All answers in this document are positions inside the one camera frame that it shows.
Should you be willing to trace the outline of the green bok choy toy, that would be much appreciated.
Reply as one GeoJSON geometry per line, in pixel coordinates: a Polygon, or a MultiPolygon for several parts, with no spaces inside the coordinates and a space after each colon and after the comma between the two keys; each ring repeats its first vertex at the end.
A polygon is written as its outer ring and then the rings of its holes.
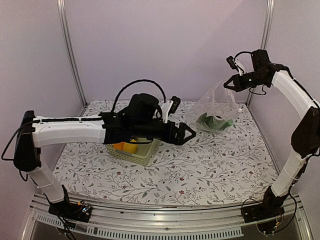
{"type": "Polygon", "coordinates": [[[224,119],[216,119],[215,117],[213,116],[209,116],[206,118],[206,121],[207,121],[207,127],[209,130],[211,131],[224,131],[226,130],[227,128],[231,127],[233,125],[233,120],[232,119],[229,119],[229,120],[224,120],[224,119]]]}

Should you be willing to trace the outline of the yellow lemon toy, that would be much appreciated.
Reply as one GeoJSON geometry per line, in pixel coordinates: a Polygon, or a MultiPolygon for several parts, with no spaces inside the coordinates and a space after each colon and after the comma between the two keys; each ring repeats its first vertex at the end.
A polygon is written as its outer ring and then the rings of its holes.
{"type": "Polygon", "coordinates": [[[129,142],[124,142],[122,146],[122,151],[130,154],[135,154],[138,150],[138,145],[136,144],[136,140],[132,139],[129,142]]]}

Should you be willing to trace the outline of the clear zip top bag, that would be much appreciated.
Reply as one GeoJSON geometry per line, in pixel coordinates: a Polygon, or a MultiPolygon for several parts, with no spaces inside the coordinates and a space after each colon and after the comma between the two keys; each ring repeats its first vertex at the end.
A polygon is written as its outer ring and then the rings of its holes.
{"type": "Polygon", "coordinates": [[[216,119],[233,120],[233,123],[243,112],[243,108],[236,104],[234,93],[224,88],[220,81],[208,90],[187,112],[185,122],[198,130],[207,132],[220,132],[204,130],[196,123],[198,117],[204,113],[216,119]]]}

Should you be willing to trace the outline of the orange fruit toy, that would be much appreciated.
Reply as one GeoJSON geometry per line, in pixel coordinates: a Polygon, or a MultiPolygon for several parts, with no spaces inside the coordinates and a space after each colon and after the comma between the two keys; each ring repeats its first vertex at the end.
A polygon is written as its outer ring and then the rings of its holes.
{"type": "Polygon", "coordinates": [[[116,150],[122,151],[124,144],[125,144],[124,142],[114,143],[112,147],[116,150]]]}

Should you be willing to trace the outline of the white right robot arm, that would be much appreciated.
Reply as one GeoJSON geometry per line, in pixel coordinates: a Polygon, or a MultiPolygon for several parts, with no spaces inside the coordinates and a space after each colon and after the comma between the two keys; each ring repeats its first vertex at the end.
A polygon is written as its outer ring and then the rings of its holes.
{"type": "Polygon", "coordinates": [[[227,130],[199,131],[177,150],[176,188],[169,200],[181,205],[218,205],[261,200],[278,183],[290,155],[290,135],[299,115],[276,90],[256,99],[227,130]]]}

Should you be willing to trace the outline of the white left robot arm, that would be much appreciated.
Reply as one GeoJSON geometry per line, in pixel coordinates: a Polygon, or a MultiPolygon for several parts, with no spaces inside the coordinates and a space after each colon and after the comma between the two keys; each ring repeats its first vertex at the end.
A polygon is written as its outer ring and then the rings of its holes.
{"type": "Polygon", "coordinates": [[[27,173],[55,209],[63,216],[74,213],[74,205],[67,200],[67,191],[58,183],[48,166],[41,161],[41,148],[56,144],[98,143],[104,145],[128,143],[134,138],[160,140],[182,146],[196,136],[186,123],[169,120],[180,104],[173,96],[163,105],[147,93],[134,94],[127,107],[116,112],[100,112],[87,117],[47,118],[24,113],[16,131],[13,164],[27,173]]]}

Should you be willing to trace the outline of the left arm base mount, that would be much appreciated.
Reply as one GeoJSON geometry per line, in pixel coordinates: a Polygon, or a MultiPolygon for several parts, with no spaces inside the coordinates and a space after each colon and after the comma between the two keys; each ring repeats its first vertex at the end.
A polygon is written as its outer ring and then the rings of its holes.
{"type": "Polygon", "coordinates": [[[69,200],[52,203],[49,201],[48,212],[62,219],[88,223],[92,215],[93,206],[90,203],[72,203],[69,200]]]}

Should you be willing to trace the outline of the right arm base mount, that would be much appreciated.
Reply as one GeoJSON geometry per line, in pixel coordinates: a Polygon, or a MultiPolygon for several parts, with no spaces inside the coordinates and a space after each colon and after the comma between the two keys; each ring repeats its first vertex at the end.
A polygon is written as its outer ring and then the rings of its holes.
{"type": "Polygon", "coordinates": [[[252,223],[266,220],[269,218],[280,217],[285,213],[282,206],[264,207],[262,202],[256,201],[253,198],[246,199],[240,207],[241,215],[245,223],[252,223]]]}

